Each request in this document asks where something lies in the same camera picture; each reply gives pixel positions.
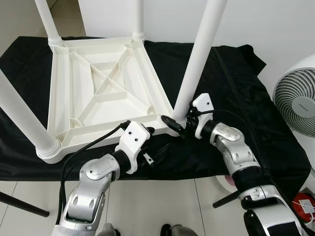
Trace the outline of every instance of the fan grille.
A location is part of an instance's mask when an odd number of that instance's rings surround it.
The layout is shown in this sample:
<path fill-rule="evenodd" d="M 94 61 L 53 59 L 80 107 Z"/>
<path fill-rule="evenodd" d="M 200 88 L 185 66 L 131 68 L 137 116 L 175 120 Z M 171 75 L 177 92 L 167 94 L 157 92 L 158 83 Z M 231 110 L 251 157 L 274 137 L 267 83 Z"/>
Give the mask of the fan grille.
<path fill-rule="evenodd" d="M 300 69 L 285 75 L 274 92 L 275 104 L 287 124 L 304 135 L 315 137 L 315 69 Z M 306 101 L 297 111 L 296 101 Z"/>

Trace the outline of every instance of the black cloth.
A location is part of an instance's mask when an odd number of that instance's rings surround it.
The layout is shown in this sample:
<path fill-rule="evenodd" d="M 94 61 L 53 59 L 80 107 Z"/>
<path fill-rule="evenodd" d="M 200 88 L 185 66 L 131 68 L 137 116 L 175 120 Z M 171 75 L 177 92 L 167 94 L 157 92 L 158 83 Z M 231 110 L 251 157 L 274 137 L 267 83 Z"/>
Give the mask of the black cloth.
<path fill-rule="evenodd" d="M 193 44 L 145 42 L 145 48 L 167 97 L 174 107 Z M 0 58 L 0 68 L 40 122 L 47 127 L 52 52 L 46 38 L 18 37 Z M 240 129 L 258 160 L 274 177 L 290 199 L 296 195 L 310 173 L 308 158 L 274 106 L 264 85 L 257 78 L 265 66 L 245 45 L 239 48 L 212 48 L 195 97 L 207 92 L 216 109 L 242 116 L 252 128 L 259 145 L 257 155 L 244 124 L 232 116 L 214 114 L 214 120 Z M 80 163 L 113 152 L 115 145 L 87 150 L 76 157 Z M 148 154 L 153 168 L 139 168 L 121 179 L 189 179 L 226 175 L 222 155 L 208 140 L 194 137 L 153 136 Z M 46 164 L 35 148 L 8 116 L 0 110 L 0 179 L 59 180 L 64 160 Z M 80 165 L 69 175 L 77 180 Z"/>

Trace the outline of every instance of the black stand leg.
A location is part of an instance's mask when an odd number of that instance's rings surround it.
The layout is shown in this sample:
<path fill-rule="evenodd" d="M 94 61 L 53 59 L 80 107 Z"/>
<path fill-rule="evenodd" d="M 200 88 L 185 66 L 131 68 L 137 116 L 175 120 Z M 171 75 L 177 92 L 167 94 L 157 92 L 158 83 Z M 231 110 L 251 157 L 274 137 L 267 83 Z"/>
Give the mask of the black stand leg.
<path fill-rule="evenodd" d="M 5 204 L 9 204 L 10 206 L 14 206 L 14 207 L 17 207 L 19 209 L 26 210 L 28 212 L 31 212 L 31 213 L 34 213 L 36 215 L 40 215 L 43 217 L 49 216 L 48 211 L 45 211 L 45 210 L 42 210 L 38 207 L 32 206 L 28 203 L 25 203 L 21 200 L 13 198 L 10 195 L 6 195 L 2 192 L 0 192 L 0 202 L 5 203 Z"/>
<path fill-rule="evenodd" d="M 238 198 L 239 192 L 236 191 L 234 193 L 231 193 L 230 195 L 226 196 L 225 198 L 222 198 L 221 200 L 218 200 L 217 202 L 213 203 L 213 208 L 218 208 L 224 204 L 227 204 L 235 199 Z"/>

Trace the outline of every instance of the black cable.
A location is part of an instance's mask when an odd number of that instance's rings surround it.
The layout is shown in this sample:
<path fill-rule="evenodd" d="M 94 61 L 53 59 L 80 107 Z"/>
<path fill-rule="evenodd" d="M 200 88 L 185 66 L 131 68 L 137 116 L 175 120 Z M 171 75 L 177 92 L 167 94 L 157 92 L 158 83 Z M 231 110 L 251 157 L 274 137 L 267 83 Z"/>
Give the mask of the black cable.
<path fill-rule="evenodd" d="M 300 216 L 296 213 L 296 211 L 294 210 L 293 206 L 292 206 L 292 203 L 291 201 L 288 200 L 287 196 L 282 192 L 282 190 L 277 186 L 277 184 L 274 182 L 274 180 L 272 179 L 269 171 L 267 170 L 267 166 L 265 165 L 262 157 L 261 157 L 261 154 L 260 154 L 260 151 L 259 151 L 259 148 L 258 148 L 258 144 L 256 142 L 256 139 L 255 139 L 255 136 L 253 135 L 252 133 L 252 129 L 249 127 L 249 125 L 246 123 L 246 121 L 241 118 L 239 115 L 237 115 L 236 113 L 234 112 L 231 112 L 231 111 L 227 111 L 227 110 L 220 110 L 220 109 L 217 109 L 217 110 L 210 110 L 210 111 L 205 111 L 205 112 L 196 112 L 198 115 L 203 115 L 203 114 L 209 114 L 209 113 L 226 113 L 226 114 L 231 114 L 231 115 L 234 115 L 235 117 L 237 117 L 240 121 L 242 121 L 244 123 L 244 125 L 246 126 L 248 132 L 250 133 L 251 137 L 252 137 L 252 142 L 257 150 L 257 154 L 259 156 L 259 160 L 262 164 L 262 166 L 264 168 L 262 168 L 262 171 L 265 175 L 266 178 L 268 178 L 271 183 L 277 188 L 277 190 L 279 191 L 280 195 L 282 196 L 283 200 L 286 202 L 286 204 L 289 206 L 289 208 L 291 209 L 291 211 L 294 213 L 294 215 L 296 216 L 296 218 L 298 219 L 298 221 L 300 222 L 302 228 L 305 230 L 305 232 L 309 235 L 309 236 L 315 236 L 315 232 L 310 230 L 309 228 L 307 228 L 307 226 L 304 224 L 304 222 L 301 220 Z"/>
<path fill-rule="evenodd" d="M 67 171 L 67 173 L 65 174 L 65 177 L 64 179 L 67 180 L 69 174 L 71 173 L 71 171 L 78 165 L 80 164 L 84 164 L 86 163 L 87 161 L 82 161 L 82 162 L 79 162 L 79 163 L 75 163 L 73 164 L 70 169 Z M 63 200 L 62 200 L 62 195 L 61 195 L 61 186 L 60 186 L 60 189 L 59 189 L 59 203 L 58 203 L 58 214 L 57 214 L 57 219 L 56 219 L 56 225 L 58 225 L 60 223 L 60 219 L 61 219 L 61 214 L 63 212 Z"/>
<path fill-rule="evenodd" d="M 110 131 L 109 133 L 105 134 L 104 136 L 96 139 L 95 141 L 89 143 L 88 145 L 84 146 L 83 148 L 81 148 L 80 150 L 76 151 L 75 153 L 73 153 L 66 161 L 65 163 L 63 164 L 63 169 L 61 171 L 61 174 L 60 174 L 60 184 L 61 184 L 61 197 L 62 197 L 62 204 L 63 204 L 63 207 L 62 209 L 64 210 L 65 208 L 65 205 L 66 205 L 66 197 L 65 197 L 65 187 L 64 187 L 64 182 L 65 182 L 65 179 L 64 179 L 64 172 L 66 170 L 66 167 L 67 167 L 67 164 L 69 163 L 69 161 L 75 157 L 77 154 L 81 153 L 82 151 L 94 146 L 95 144 L 99 143 L 100 141 L 108 138 L 109 136 L 113 135 L 114 133 L 116 133 L 120 128 L 122 128 L 124 126 L 125 123 L 121 123 L 120 125 L 118 125 L 115 129 L 113 129 L 112 131 Z"/>

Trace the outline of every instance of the white floor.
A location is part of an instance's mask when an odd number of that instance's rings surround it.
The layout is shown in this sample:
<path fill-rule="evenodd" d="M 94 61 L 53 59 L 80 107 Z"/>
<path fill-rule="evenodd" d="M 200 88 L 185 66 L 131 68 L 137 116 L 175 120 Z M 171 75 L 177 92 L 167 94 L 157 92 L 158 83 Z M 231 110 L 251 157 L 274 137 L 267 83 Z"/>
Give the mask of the white floor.
<path fill-rule="evenodd" d="M 77 0 L 59 0 L 51 10 L 61 36 L 85 36 Z M 77 182 L 67 183 L 67 193 Z M 0 192 L 50 211 L 43 218 L 0 203 L 1 236 L 50 236 L 58 210 L 58 182 L 3 182 Z M 215 177 L 181 181 L 117 181 L 107 191 L 100 229 L 112 223 L 122 236 L 159 236 L 165 223 L 183 224 L 199 236 L 247 236 L 238 200 L 218 209 L 228 194 Z"/>

